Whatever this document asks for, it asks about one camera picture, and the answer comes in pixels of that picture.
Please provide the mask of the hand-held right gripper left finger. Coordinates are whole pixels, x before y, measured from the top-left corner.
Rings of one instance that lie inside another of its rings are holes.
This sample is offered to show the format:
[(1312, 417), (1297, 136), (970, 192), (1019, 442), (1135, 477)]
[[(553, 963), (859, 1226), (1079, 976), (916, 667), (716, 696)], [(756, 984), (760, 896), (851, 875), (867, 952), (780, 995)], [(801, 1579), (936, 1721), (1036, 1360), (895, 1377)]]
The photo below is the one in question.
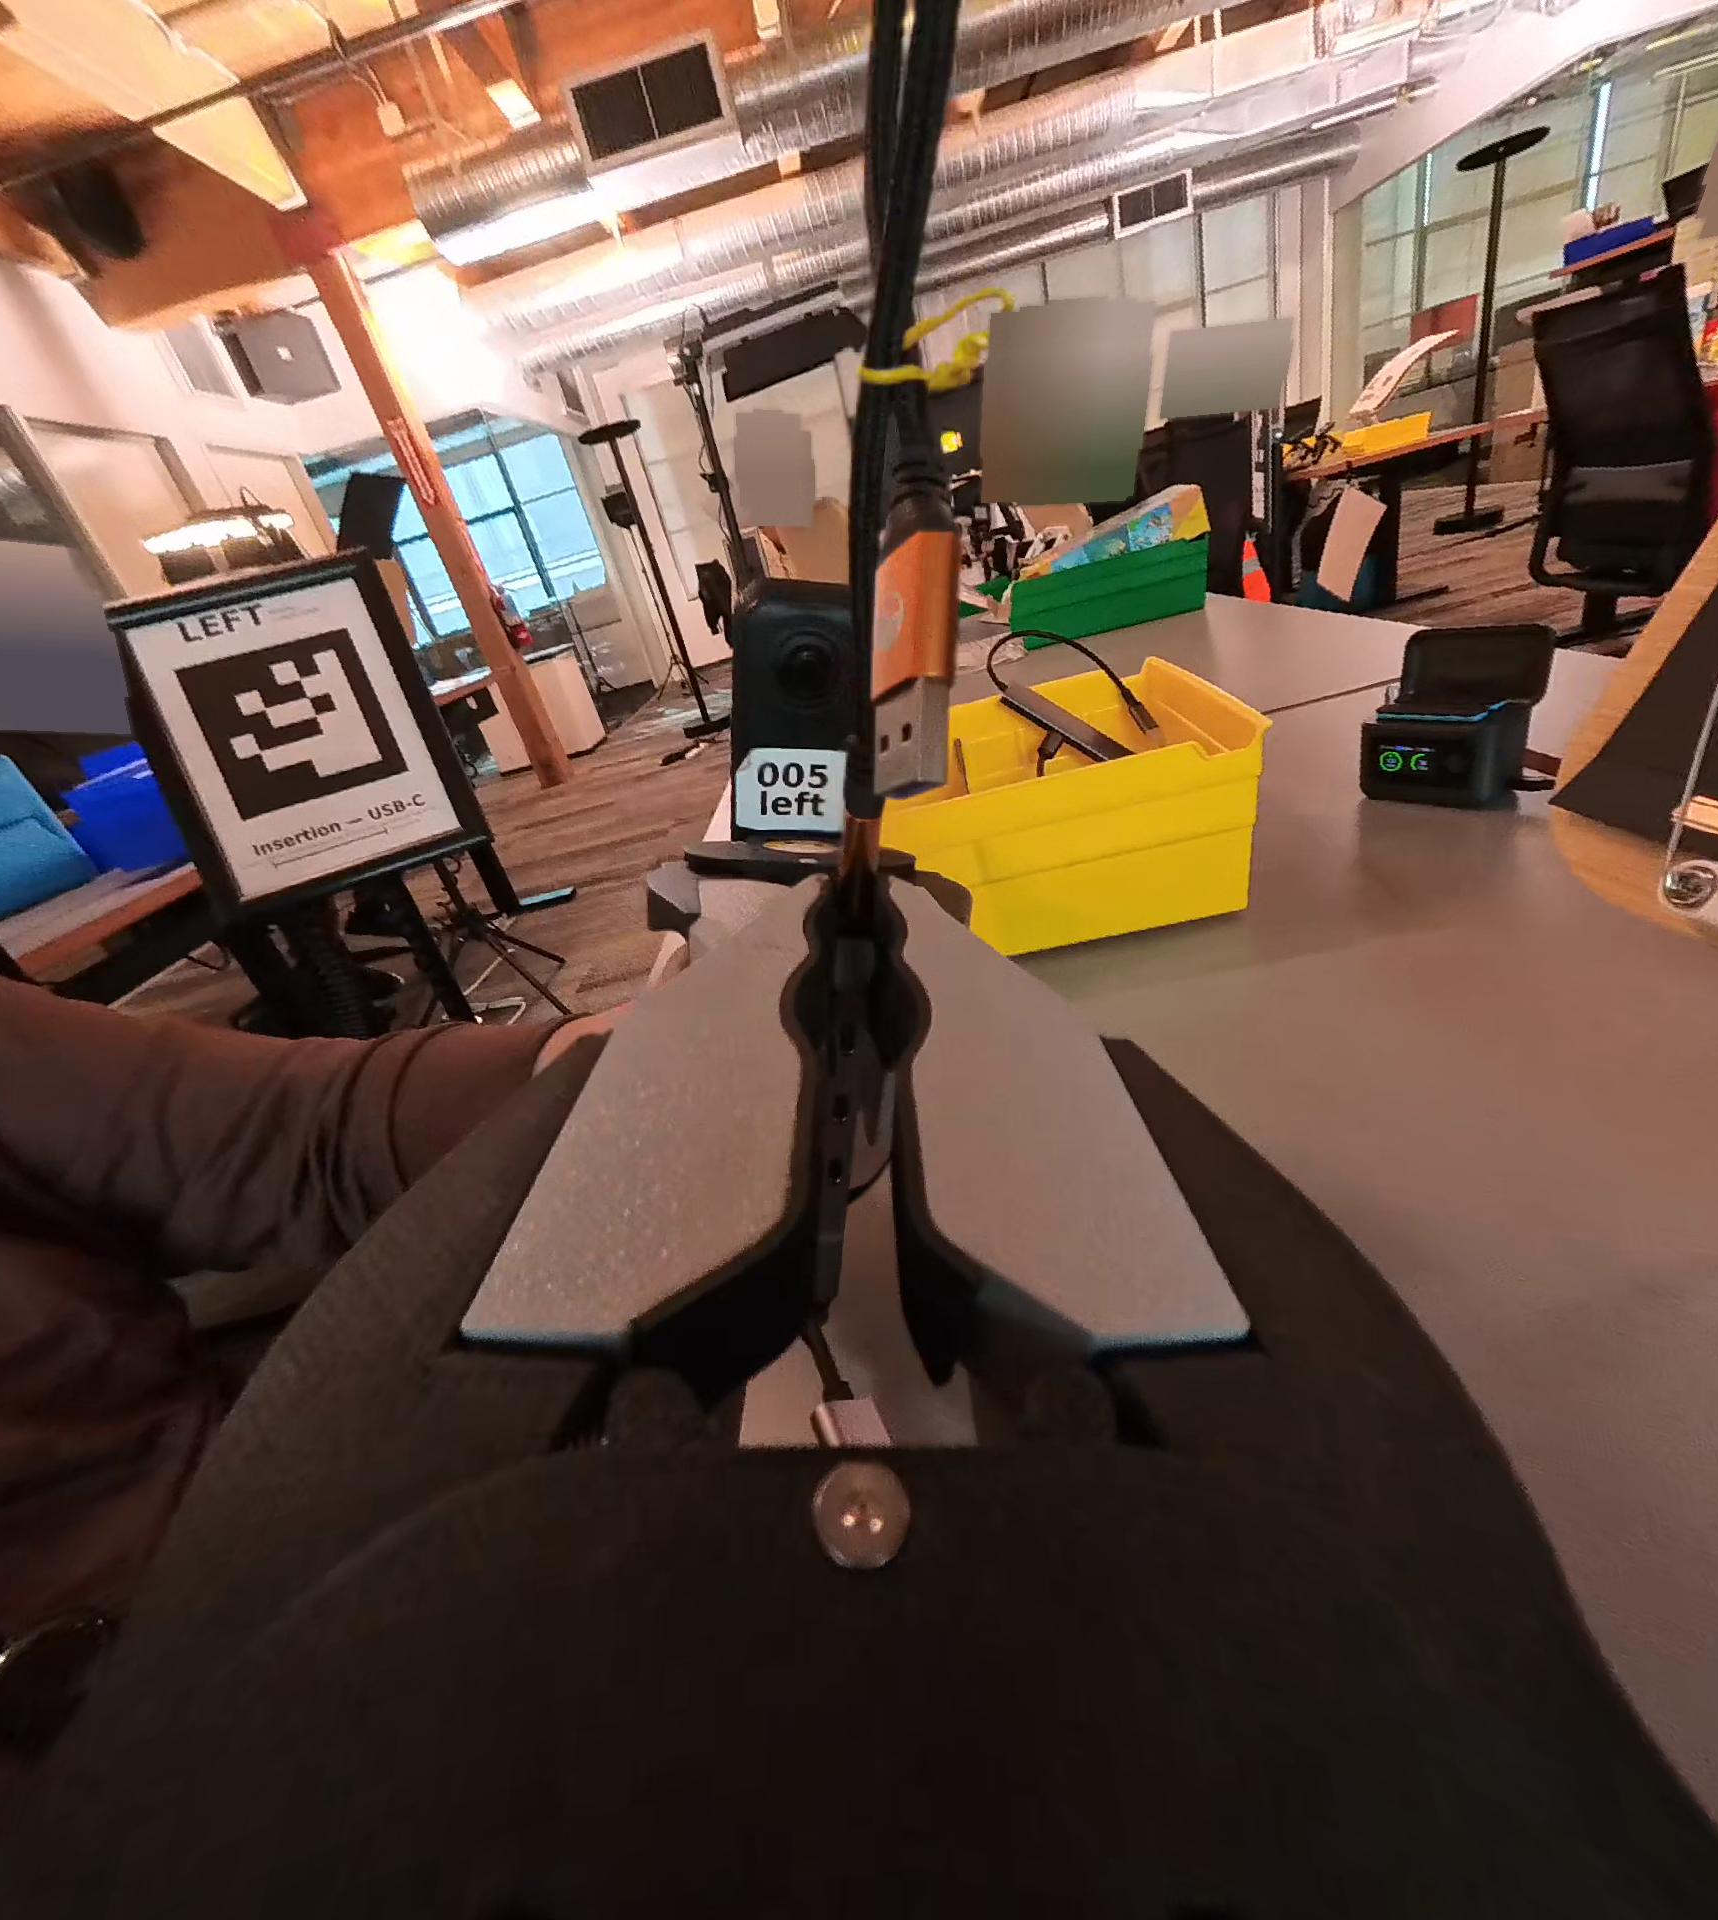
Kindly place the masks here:
[(462, 1312), (462, 1345), (733, 1395), (803, 1333), (848, 1203), (827, 890), (778, 887), (610, 1029)]

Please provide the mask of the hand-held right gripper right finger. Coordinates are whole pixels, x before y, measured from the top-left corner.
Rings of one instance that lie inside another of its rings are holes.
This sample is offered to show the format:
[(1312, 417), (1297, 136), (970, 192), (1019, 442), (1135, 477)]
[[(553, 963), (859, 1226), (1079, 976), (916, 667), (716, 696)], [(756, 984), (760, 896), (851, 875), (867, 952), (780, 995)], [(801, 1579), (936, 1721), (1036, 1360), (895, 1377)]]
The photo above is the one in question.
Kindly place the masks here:
[(912, 995), (895, 1094), (899, 1300), (925, 1374), (1019, 1393), (1059, 1369), (1253, 1338), (1253, 1320), (1100, 1034), (893, 882)]

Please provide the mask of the black braided cable orange plugs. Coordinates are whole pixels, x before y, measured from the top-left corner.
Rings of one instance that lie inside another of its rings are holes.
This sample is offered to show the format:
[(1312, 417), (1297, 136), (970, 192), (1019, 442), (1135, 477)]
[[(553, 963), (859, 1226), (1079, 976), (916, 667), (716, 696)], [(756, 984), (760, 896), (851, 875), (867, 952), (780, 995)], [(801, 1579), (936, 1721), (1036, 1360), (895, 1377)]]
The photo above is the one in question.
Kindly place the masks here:
[(854, 715), (831, 884), (834, 923), (851, 938), (876, 917), (886, 806), (941, 791), (952, 776), (962, 539), (915, 327), (962, 11), (958, 2), (881, 2), (871, 22), (863, 218), (872, 302), (848, 476)]

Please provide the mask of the yellow plastic bin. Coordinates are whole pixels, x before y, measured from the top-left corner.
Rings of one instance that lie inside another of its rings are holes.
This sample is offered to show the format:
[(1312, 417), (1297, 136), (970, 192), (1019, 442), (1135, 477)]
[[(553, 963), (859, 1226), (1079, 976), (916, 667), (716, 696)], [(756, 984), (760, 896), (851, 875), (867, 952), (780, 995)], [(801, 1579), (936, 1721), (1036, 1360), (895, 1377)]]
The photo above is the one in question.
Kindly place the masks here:
[[(1250, 904), (1272, 719), (1156, 656), (1124, 680), (1164, 745), (1105, 763), (1064, 747), (1038, 774), (1042, 729), (992, 693), (952, 708), (946, 786), (886, 806), (885, 846), (965, 884), (970, 930), (998, 952), (1086, 945)], [(1100, 670), (1038, 687), (1140, 744)]]

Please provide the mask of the person's left forearm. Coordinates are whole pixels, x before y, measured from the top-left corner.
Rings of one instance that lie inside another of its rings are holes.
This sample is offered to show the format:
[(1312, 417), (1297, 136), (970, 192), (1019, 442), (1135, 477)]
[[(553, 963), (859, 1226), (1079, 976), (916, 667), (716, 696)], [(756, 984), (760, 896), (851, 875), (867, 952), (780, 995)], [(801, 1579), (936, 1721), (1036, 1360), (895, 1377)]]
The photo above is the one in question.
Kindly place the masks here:
[(0, 978), (0, 1636), (122, 1603), (223, 1423), (179, 1281), (319, 1277), (546, 1039), (262, 1037)]

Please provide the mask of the person's left hand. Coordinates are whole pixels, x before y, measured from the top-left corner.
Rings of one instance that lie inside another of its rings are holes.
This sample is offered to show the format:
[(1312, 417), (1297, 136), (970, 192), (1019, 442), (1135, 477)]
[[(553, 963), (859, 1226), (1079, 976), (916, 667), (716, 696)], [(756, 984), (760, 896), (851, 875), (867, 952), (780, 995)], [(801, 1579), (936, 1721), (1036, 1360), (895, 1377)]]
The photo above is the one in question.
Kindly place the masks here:
[(594, 1014), (562, 1020), (548, 1032), (538, 1053), (535, 1055), (533, 1073), (544, 1073), (554, 1062), (562, 1059), (579, 1044), (606, 1039), (613, 1029), (632, 1014), (632, 1010), (634, 1002), (626, 999)]

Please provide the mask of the green plastic bin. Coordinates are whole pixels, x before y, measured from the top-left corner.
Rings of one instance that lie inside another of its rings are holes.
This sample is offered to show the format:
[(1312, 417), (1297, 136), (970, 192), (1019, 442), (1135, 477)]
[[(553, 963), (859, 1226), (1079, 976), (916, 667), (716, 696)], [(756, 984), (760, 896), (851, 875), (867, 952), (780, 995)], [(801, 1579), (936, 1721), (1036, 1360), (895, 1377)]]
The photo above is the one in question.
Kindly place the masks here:
[(1201, 611), (1208, 558), (1201, 534), (1021, 578), (1004, 604), (1008, 629), (1073, 641)]

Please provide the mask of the black tripod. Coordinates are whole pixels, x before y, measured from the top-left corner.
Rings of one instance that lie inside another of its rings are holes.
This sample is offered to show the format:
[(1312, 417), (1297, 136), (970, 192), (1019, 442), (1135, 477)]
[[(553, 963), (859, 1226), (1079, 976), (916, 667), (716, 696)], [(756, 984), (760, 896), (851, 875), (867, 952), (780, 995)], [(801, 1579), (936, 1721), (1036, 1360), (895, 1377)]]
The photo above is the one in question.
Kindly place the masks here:
[(319, 882), (276, 907), (216, 922), (216, 943), (248, 978), (234, 1026), (278, 1037), (377, 1039), (405, 1027), (508, 1027), (533, 1011), (571, 1016), (562, 952), (522, 920), (579, 899), (572, 884), (525, 892), (494, 841), (467, 837), (372, 875)]

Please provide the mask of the colourful picture books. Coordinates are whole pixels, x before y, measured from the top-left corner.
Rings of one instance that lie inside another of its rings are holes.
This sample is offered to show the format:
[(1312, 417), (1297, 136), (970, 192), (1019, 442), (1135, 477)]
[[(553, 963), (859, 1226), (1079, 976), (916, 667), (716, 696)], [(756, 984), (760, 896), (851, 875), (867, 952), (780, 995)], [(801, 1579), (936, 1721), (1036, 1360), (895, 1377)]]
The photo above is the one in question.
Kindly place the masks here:
[(1174, 483), (1094, 524), (1084, 535), (1035, 556), (1022, 563), (1016, 578), (1036, 580), (1208, 535), (1210, 515), (1202, 485)]

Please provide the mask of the framed marker sign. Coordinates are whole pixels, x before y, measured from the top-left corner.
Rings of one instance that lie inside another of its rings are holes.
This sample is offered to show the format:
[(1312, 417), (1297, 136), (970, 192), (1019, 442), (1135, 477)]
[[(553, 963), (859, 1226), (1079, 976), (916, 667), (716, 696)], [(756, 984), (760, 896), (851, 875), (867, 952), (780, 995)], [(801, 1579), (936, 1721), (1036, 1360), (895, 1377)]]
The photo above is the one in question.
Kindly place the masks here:
[(135, 740), (223, 923), (490, 841), (362, 549), (107, 605)]

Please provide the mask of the black case with display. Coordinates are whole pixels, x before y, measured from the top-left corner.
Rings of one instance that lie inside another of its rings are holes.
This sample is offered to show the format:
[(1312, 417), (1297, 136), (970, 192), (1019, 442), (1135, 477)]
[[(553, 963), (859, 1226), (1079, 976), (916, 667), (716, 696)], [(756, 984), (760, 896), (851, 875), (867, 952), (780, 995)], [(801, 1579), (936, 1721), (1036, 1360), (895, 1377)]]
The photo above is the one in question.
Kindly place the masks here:
[(1545, 623), (1416, 628), (1400, 676), (1361, 727), (1367, 800), (1490, 809), (1556, 779), (1528, 768), (1528, 736), (1558, 636)]

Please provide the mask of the blue plastic bin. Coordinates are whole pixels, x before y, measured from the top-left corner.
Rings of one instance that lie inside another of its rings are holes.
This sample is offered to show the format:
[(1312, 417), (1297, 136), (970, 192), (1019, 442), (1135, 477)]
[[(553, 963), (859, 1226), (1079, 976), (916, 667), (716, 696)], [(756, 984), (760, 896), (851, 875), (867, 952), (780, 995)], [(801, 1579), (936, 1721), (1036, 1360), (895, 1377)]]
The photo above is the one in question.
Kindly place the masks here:
[(81, 777), (60, 791), (73, 836), (100, 874), (153, 874), (189, 866), (179, 828), (153, 762), (139, 742), (81, 757)]

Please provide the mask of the studio light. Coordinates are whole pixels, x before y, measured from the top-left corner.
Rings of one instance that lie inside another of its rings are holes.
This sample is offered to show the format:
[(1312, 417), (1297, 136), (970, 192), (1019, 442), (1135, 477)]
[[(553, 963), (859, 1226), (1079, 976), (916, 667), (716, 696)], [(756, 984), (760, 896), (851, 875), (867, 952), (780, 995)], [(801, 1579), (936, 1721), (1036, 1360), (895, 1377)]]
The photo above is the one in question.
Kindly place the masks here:
[(253, 492), (142, 537), (171, 587), (309, 560), (294, 515)]

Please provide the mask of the red wooden post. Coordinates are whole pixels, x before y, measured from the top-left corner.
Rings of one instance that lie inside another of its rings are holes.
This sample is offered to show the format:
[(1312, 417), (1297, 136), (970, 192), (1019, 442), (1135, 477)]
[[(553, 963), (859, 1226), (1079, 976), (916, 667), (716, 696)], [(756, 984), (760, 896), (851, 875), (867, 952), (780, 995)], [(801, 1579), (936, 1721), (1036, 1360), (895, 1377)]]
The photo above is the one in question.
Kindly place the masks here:
[(541, 786), (561, 788), (572, 776), (571, 756), (499, 611), (486, 563), (447, 482), (431, 427), (409, 394), (396, 356), (379, 327), (353, 255), (345, 247), (319, 251), (309, 262), (306, 274), (377, 425), (391, 446), (395, 466), (414, 495), (427, 534), (457, 589), (468, 631), (490, 667), (497, 698), (510, 718), (531, 769)]

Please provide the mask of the silver ventilation duct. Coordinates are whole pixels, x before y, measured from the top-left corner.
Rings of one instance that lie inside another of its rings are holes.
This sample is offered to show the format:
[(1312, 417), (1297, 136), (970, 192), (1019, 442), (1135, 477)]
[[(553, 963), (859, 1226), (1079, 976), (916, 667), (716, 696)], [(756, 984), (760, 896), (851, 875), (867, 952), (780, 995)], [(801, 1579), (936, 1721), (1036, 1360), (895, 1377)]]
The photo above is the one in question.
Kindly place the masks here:
[[(962, 3), (933, 185), (945, 251), (1312, 128), (1411, 75), (1400, 3)], [(868, 276), (860, 3), (722, 45), (686, 22), (407, 171), (423, 260), (380, 292), (494, 364), (602, 362)]]

